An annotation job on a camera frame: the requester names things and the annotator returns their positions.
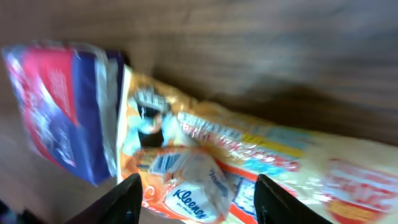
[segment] wooden surface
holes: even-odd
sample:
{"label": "wooden surface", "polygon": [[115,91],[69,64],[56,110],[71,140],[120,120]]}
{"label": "wooden surface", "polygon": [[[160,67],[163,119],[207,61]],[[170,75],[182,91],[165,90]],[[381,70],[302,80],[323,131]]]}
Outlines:
{"label": "wooden surface", "polygon": [[[199,98],[398,145],[398,1],[2,0],[0,45],[85,41]],[[0,76],[0,198],[60,223],[104,194],[31,154]]]}

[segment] black object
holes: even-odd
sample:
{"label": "black object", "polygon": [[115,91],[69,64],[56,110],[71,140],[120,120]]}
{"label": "black object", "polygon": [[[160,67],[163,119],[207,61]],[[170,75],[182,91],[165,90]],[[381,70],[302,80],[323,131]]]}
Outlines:
{"label": "black object", "polygon": [[262,174],[256,182],[254,206],[259,224],[330,223]]}
{"label": "black object", "polygon": [[138,224],[142,184],[133,174],[66,224]]}

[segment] red label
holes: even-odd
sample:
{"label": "red label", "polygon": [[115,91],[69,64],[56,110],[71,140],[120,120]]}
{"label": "red label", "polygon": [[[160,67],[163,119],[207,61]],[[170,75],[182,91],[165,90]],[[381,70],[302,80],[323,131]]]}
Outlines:
{"label": "red label", "polygon": [[398,202],[398,177],[338,159],[331,160],[325,182],[328,211],[340,223],[375,222]]}
{"label": "red label", "polygon": [[71,50],[31,49],[24,55],[23,69],[31,80],[40,78],[55,104],[78,124],[73,101]]}

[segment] wooden table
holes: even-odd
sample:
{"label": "wooden table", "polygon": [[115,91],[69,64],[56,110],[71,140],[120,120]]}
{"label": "wooden table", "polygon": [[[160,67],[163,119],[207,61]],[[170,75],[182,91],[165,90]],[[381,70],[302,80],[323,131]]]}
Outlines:
{"label": "wooden table", "polygon": [[[140,72],[281,124],[398,144],[397,1],[3,0],[0,45],[120,49]],[[4,66],[0,199],[61,223],[110,189],[33,155]]]}

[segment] dark background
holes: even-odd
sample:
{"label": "dark background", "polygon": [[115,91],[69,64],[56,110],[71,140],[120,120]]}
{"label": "dark background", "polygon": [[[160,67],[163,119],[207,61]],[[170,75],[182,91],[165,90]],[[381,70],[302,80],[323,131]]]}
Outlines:
{"label": "dark background", "polygon": [[[398,145],[398,1],[2,0],[0,46],[120,49],[140,72],[281,124]],[[103,195],[33,155],[0,67],[0,199],[60,223]]]}

